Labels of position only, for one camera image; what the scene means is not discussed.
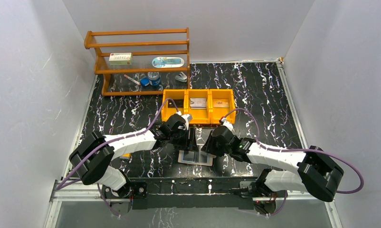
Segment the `beige card holder wallet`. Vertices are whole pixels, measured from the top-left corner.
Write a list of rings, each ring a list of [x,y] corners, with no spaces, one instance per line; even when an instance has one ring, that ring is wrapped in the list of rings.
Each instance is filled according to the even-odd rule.
[[[180,151],[178,162],[192,165],[212,166],[213,156],[202,151]]]

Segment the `silver credit card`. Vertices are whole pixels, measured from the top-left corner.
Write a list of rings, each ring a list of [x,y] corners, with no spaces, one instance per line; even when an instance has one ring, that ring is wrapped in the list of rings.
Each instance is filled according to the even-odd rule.
[[[191,109],[207,109],[208,107],[207,98],[191,97],[189,101],[189,106]]]

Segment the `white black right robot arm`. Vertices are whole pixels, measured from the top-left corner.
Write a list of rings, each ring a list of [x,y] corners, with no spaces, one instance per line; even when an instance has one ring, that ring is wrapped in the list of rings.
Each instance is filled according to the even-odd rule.
[[[344,175],[343,169],[322,151],[292,150],[238,138],[226,126],[212,130],[201,150],[218,157],[227,154],[239,162],[268,165],[254,184],[263,197],[289,190],[308,192],[318,200],[331,202]]]

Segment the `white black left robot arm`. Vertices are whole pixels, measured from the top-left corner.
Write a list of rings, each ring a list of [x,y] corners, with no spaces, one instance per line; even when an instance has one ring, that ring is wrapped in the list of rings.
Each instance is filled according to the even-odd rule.
[[[133,133],[102,135],[95,131],[85,138],[70,154],[69,160],[84,185],[93,183],[109,187],[118,197],[125,198],[131,192],[126,174],[110,165],[110,162],[126,154],[155,150],[167,144],[179,150],[197,149],[190,139],[191,114],[175,113],[166,122],[151,124]]]

